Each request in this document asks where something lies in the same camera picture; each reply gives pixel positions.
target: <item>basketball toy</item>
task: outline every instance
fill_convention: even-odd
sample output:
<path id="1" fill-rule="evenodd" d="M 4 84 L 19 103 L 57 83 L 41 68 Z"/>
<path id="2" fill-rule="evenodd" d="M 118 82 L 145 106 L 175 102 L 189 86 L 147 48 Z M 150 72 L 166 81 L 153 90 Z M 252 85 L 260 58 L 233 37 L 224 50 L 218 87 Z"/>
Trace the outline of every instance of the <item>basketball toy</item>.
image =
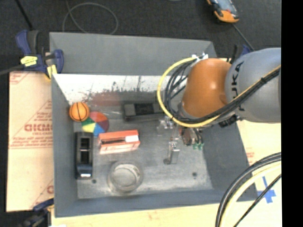
<path id="1" fill-rule="evenodd" d="M 76 122 L 85 121 L 89 117 L 89 107 L 86 103 L 74 103 L 69 110 L 69 115 Z"/>

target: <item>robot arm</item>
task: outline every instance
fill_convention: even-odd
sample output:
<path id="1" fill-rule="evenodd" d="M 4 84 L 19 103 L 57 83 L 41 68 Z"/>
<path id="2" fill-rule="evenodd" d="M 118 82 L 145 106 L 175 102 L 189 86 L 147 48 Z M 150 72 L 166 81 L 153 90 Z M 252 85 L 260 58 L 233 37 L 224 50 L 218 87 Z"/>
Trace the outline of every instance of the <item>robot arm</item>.
<path id="1" fill-rule="evenodd" d="M 162 77 L 179 66 L 169 80 L 164 101 L 159 93 L 162 81 L 158 85 L 160 106 L 174 122 L 190 128 L 207 127 L 234 115 L 252 122 L 281 121 L 280 48 L 248 53 L 233 64 L 217 58 L 193 63 L 194 60 L 182 60 L 164 73 Z M 170 103 L 171 93 L 181 80 L 176 78 L 183 75 L 186 68 L 190 72 L 175 111 Z"/>

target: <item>yellow cable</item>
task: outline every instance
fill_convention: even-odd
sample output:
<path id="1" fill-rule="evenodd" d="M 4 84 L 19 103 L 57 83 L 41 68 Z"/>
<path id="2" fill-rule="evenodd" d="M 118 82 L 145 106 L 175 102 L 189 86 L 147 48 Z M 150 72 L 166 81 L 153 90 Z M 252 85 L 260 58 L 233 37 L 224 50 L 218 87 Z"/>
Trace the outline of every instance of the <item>yellow cable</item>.
<path id="1" fill-rule="evenodd" d="M 183 59 L 183 60 L 180 60 L 176 63 L 174 63 L 173 65 L 171 65 L 164 73 L 163 75 L 161 76 L 160 78 L 160 81 L 158 83 L 158 88 L 157 88 L 157 99 L 158 99 L 158 102 L 159 102 L 159 105 L 160 107 L 162 108 L 162 110 L 164 111 L 164 113 L 172 120 L 174 121 L 175 123 L 183 126 L 183 127 L 188 127 L 188 128 L 198 128 L 198 127 L 202 127 L 202 126 L 205 126 L 213 121 L 215 121 L 219 116 L 221 115 L 218 115 L 218 116 L 215 116 L 211 119 L 208 119 L 208 120 L 205 120 L 203 122 L 199 122 L 199 123 L 193 123 L 193 124 L 190 124 L 190 123 L 185 123 L 185 122 L 182 122 L 178 119 L 176 119 L 165 107 L 162 99 L 161 99 L 161 86 L 162 86 L 162 83 L 165 79 L 165 77 L 177 66 L 183 64 L 183 63 L 186 63 L 186 62 L 189 62 L 189 61 L 193 61 L 195 60 L 196 57 L 189 57 L 189 58 L 186 58 L 186 59 Z M 275 69 L 273 69 L 272 71 L 270 71 L 268 74 L 272 73 L 273 71 L 279 69 L 281 67 L 281 65 L 277 66 Z M 250 87 L 248 87 L 245 91 L 243 91 L 242 93 L 240 93 L 237 97 L 235 97 L 231 102 L 233 102 L 234 100 L 236 100 L 238 97 L 240 97 L 241 95 L 243 95 L 244 93 L 246 93 L 250 88 L 252 88 L 253 86 L 255 86 L 257 83 L 259 83 L 261 81 L 261 79 L 259 79 L 257 82 L 255 82 L 253 85 L 251 85 Z"/>
<path id="2" fill-rule="evenodd" d="M 274 166 L 270 166 L 266 169 L 259 171 L 258 173 L 253 175 L 249 180 L 247 180 L 228 201 L 228 203 L 225 207 L 225 212 L 222 214 L 221 223 L 219 226 L 222 226 L 222 227 L 225 226 L 224 224 L 226 222 L 226 220 L 225 220 L 226 218 L 224 218 L 224 217 L 228 215 L 228 212 L 231 209 L 231 206 L 236 203 L 238 198 L 244 193 L 244 191 L 247 188 L 249 188 L 257 179 L 263 177 L 265 174 L 268 174 L 269 172 L 277 170 L 280 167 L 281 167 L 281 162 L 279 162 L 278 164 L 275 164 Z"/>

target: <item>cardboard sheet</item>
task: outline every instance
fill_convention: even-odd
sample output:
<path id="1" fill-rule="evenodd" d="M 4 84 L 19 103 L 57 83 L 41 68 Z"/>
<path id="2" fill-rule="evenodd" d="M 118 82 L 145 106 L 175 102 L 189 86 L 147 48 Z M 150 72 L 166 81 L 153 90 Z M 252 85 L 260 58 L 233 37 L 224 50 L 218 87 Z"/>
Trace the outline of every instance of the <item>cardboard sheet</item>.
<path id="1" fill-rule="evenodd" d="M 39 72 L 9 75 L 7 211 L 31 210 L 53 197 L 50 83 Z"/>

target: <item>orange box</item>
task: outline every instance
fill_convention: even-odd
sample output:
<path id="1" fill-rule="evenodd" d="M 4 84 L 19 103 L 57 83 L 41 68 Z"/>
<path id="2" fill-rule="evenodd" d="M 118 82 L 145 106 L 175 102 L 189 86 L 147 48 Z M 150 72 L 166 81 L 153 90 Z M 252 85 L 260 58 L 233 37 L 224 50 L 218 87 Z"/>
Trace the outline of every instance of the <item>orange box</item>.
<path id="1" fill-rule="evenodd" d="M 100 154 L 132 151 L 140 145 L 138 130 L 101 133 L 98 140 Z"/>

